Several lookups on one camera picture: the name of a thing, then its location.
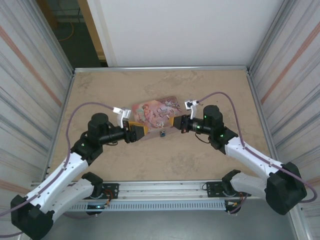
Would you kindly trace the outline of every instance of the dark floor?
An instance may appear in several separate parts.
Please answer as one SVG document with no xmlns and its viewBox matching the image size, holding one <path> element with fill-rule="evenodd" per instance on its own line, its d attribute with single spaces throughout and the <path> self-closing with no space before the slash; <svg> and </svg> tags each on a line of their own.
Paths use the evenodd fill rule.
<svg viewBox="0 0 320 240">
<path fill-rule="evenodd" d="M 59 41 L 65 55 L 73 68 L 100 68 L 102 65 L 92 43 L 87 25 L 84 22 L 73 22 L 74 34 L 67 40 Z M 69 22 L 59 22 L 53 30 L 58 40 L 67 38 L 72 27 Z"/>
</svg>

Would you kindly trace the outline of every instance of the corrugated metal wall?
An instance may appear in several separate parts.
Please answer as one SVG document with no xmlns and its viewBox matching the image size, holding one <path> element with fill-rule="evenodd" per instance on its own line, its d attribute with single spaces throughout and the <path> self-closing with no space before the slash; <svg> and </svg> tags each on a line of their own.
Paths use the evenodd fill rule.
<svg viewBox="0 0 320 240">
<path fill-rule="evenodd" d="M 72 68 L 33 0 L 0 1 L 0 211 L 41 181 Z M 11 234 L 10 215 L 0 233 Z"/>
<path fill-rule="evenodd" d="M 320 1 L 293 1 L 285 15 L 250 70 L 280 160 L 320 193 Z M 320 239 L 320 199 L 302 207 Z"/>
</svg>

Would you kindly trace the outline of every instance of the beige work surface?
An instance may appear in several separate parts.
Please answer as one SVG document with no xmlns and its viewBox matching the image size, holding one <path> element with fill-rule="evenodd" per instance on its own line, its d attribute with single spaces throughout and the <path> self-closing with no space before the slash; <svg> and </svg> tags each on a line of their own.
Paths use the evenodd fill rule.
<svg viewBox="0 0 320 240">
<path fill-rule="evenodd" d="M 66 157 L 67 121 L 72 111 L 82 103 L 99 102 L 130 108 L 136 103 L 174 95 L 181 108 L 185 109 L 185 100 L 199 100 L 216 91 L 225 92 L 233 99 L 244 140 L 269 155 L 243 70 L 81 72 L 75 76 L 50 169 L 54 170 Z M 238 132 L 231 104 L 225 96 L 212 96 L 203 104 L 217 105 L 225 126 Z M 111 110 L 96 105 L 84 106 L 71 122 L 71 146 L 87 130 L 91 116 L 101 112 L 106 113 L 112 123 L 117 123 L 116 114 Z M 203 106 L 198 106 L 197 117 L 201 118 L 202 112 Z M 200 135 L 200 138 L 207 140 L 205 135 Z M 93 172 L 105 181 L 208 180 L 220 179 L 233 169 L 253 175 L 239 161 L 200 142 L 193 132 L 176 132 L 166 137 L 130 144 L 121 141 L 117 146 L 104 146 L 103 154 L 85 173 Z"/>
</svg>

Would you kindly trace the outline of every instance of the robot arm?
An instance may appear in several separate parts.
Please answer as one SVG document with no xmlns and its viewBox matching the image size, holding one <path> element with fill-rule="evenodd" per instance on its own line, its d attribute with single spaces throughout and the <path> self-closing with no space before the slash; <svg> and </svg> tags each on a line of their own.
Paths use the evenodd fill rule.
<svg viewBox="0 0 320 240">
<path fill-rule="evenodd" d="M 223 115 L 215 105 L 208 105 L 203 109 L 202 119 L 195 118 L 197 104 L 197 101 L 187 101 L 185 105 L 191 110 L 191 115 L 172 117 L 171 124 L 181 130 L 181 133 L 192 131 L 208 135 L 214 149 L 239 160 L 259 176 L 247 176 L 234 170 L 222 178 L 226 192 L 246 192 L 265 199 L 281 215 L 285 215 L 307 196 L 302 182 L 280 171 L 284 169 L 300 178 L 299 170 L 293 163 L 284 164 L 271 159 L 242 141 L 224 125 Z"/>
<path fill-rule="evenodd" d="M 120 115 L 119 126 L 113 126 L 104 113 L 94 114 L 88 123 L 88 130 L 70 149 L 68 157 L 60 166 L 25 197 L 17 195 L 11 201 L 11 208 L 15 208 L 32 199 L 11 212 L 14 226 L 33 240 L 40 240 L 49 232 L 57 218 L 72 205 L 86 197 L 97 197 L 102 193 L 103 180 L 91 172 L 84 174 L 75 184 L 69 184 L 102 154 L 103 145 L 120 140 L 134 143 L 147 131 L 141 124 L 128 122 L 130 110 L 114 108 L 114 112 Z"/>
</svg>

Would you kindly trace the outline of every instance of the gray floor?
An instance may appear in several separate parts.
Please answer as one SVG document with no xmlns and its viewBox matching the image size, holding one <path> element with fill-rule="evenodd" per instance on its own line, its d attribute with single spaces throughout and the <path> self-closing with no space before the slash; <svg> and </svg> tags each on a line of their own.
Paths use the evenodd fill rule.
<svg viewBox="0 0 320 240">
<path fill-rule="evenodd" d="M 101 64 L 92 43 L 87 25 L 74 22 L 74 34 L 69 39 L 60 41 L 60 45 L 73 68 L 100 68 Z M 72 32 L 69 22 L 59 22 L 54 35 L 58 40 L 65 39 Z"/>
<path fill-rule="evenodd" d="M 242 208 L 238 216 L 224 211 L 108 212 L 84 220 L 62 216 L 44 240 L 297 239 L 290 217 L 273 212 L 265 201 L 247 200 Z"/>
</svg>

